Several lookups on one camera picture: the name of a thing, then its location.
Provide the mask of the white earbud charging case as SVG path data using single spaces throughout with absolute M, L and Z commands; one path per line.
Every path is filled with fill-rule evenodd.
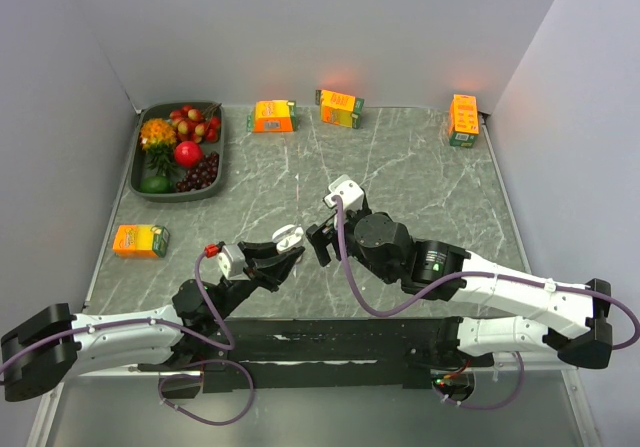
M 304 244 L 304 230 L 300 225 L 285 225 L 272 234 L 272 242 L 278 253 L 288 252 Z

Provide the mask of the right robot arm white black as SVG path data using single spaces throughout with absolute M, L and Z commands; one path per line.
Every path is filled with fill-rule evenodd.
M 386 213 L 332 216 L 306 231 L 322 266 L 353 258 L 386 284 L 420 300 L 473 303 L 504 317 L 455 321 L 436 342 L 438 357 L 459 365 L 497 352 L 555 352 L 571 366 L 604 369 L 613 350 L 609 283 L 559 283 L 503 267 L 445 242 L 417 239 Z

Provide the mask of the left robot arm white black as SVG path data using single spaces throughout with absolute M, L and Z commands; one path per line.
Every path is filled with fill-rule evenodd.
M 184 369 L 207 349 L 231 351 L 227 317 L 256 290 L 278 291 L 304 251 L 280 251 L 273 242 L 209 244 L 167 305 L 115 315 L 51 305 L 2 337 L 4 398 L 30 400 L 89 372 L 138 364 Z

